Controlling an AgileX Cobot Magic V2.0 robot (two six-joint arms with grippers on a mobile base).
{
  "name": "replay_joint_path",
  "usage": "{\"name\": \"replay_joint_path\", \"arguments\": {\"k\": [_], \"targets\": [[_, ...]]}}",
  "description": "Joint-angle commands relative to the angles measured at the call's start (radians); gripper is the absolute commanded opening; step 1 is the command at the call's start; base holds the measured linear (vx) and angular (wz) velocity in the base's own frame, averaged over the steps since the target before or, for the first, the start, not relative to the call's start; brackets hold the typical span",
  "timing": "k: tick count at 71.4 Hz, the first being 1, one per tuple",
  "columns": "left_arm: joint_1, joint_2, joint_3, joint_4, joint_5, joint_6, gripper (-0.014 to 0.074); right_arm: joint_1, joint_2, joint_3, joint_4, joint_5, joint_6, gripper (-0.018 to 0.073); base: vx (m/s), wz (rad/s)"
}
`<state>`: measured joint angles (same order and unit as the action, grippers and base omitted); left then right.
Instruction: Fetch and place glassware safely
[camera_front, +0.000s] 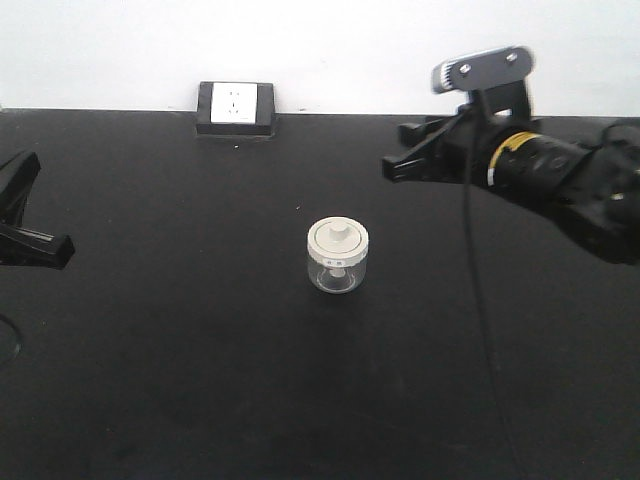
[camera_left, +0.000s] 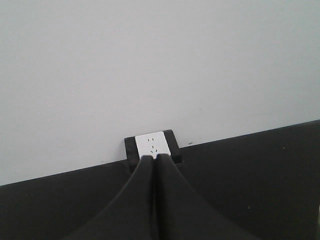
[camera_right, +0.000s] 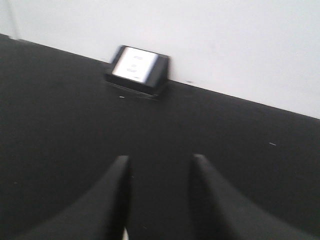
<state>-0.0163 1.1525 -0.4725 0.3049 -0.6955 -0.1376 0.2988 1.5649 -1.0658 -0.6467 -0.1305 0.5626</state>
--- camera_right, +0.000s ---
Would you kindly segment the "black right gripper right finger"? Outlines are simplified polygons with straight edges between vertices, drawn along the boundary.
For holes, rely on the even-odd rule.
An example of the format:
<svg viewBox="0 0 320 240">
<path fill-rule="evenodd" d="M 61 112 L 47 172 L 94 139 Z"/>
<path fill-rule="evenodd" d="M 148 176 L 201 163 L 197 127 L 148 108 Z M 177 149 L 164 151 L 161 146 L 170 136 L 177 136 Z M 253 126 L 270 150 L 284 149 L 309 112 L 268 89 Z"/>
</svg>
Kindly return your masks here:
<svg viewBox="0 0 320 240">
<path fill-rule="evenodd" d="M 258 207 L 201 154 L 190 162 L 189 210 L 197 240 L 315 239 Z"/>
</svg>

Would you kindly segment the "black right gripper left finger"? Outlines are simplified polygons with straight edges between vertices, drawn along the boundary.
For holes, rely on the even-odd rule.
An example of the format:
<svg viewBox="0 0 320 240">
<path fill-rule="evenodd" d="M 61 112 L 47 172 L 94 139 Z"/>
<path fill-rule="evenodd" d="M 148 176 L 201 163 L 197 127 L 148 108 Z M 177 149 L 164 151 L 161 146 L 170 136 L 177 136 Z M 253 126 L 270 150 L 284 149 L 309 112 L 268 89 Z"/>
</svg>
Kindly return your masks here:
<svg viewBox="0 0 320 240">
<path fill-rule="evenodd" d="M 121 240 L 131 199 L 131 164 L 119 156 L 84 195 L 18 240 Z"/>
</svg>

